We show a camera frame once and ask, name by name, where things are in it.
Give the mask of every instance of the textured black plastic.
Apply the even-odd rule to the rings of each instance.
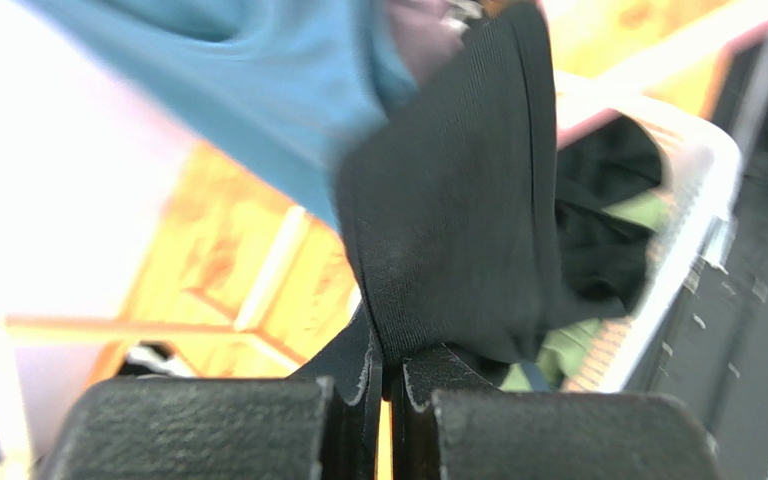
[[[110,380],[73,407],[37,478],[340,478],[341,413],[328,379]]]
[[[397,479],[722,478],[705,430],[668,397],[503,393],[443,346],[402,379]]]

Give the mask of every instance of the garment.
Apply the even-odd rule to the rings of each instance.
[[[139,343],[127,351],[116,376],[194,378],[197,374],[169,346]]]
[[[604,211],[613,217],[656,231],[665,223],[668,205],[658,195],[645,192],[612,205]],[[541,344],[536,364],[550,385],[561,385],[565,378],[579,372],[591,341],[600,331],[601,325],[599,319],[588,319],[547,334]],[[520,365],[515,364],[510,367],[508,376],[499,388],[509,392],[522,392],[530,391],[532,386],[523,376]]]
[[[653,230],[603,210],[662,183],[662,152],[634,120],[619,116],[558,155],[556,220],[562,271],[588,298],[618,298],[631,312],[647,274]]]
[[[534,360],[547,332],[628,313],[635,292],[623,269],[585,258],[587,268],[562,271],[566,255],[621,252],[649,236],[614,223],[600,212],[604,192],[584,189],[593,173],[624,185],[641,172],[572,163],[556,191],[555,126],[547,27],[535,5],[515,4],[347,155],[338,216],[385,367],[437,343]],[[652,160],[647,174],[661,180],[658,150]],[[557,193],[576,213],[560,232]]]
[[[393,40],[420,84],[461,49],[461,35],[447,22],[448,0],[389,0]]]
[[[334,162],[416,92],[376,0],[20,0],[330,225]]]

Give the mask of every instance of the teal cloth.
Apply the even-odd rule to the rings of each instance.
[[[331,174],[417,85],[380,0],[18,0],[331,227]]]

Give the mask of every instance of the black garment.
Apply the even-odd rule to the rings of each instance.
[[[621,116],[558,153],[556,222],[562,277],[589,299],[618,298],[627,312],[646,281],[653,231],[603,213],[662,183],[662,153]]]
[[[563,280],[560,247],[605,239],[588,228],[557,234],[555,125],[546,24],[534,5],[517,4],[345,159],[338,216],[386,366],[437,343],[534,360],[542,332],[627,313],[636,295],[621,298],[615,290],[629,282],[603,275],[604,259],[567,269],[587,274],[573,279],[587,296]],[[570,164],[572,181],[589,178]],[[568,210],[611,225],[612,248],[635,237],[634,227],[595,219],[589,209],[611,195],[580,202],[583,188],[560,189],[576,204]]]
[[[130,347],[118,377],[195,377],[196,374],[163,343],[143,342]]]

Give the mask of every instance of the green fabric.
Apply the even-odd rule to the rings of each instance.
[[[665,201],[655,193],[645,192],[612,205],[604,212],[657,230],[665,223],[668,208]],[[535,363],[551,385],[558,385],[565,377],[579,372],[601,324],[601,320],[593,318],[554,330],[547,335]],[[532,387],[520,365],[512,365],[500,389],[506,392],[529,392]]]

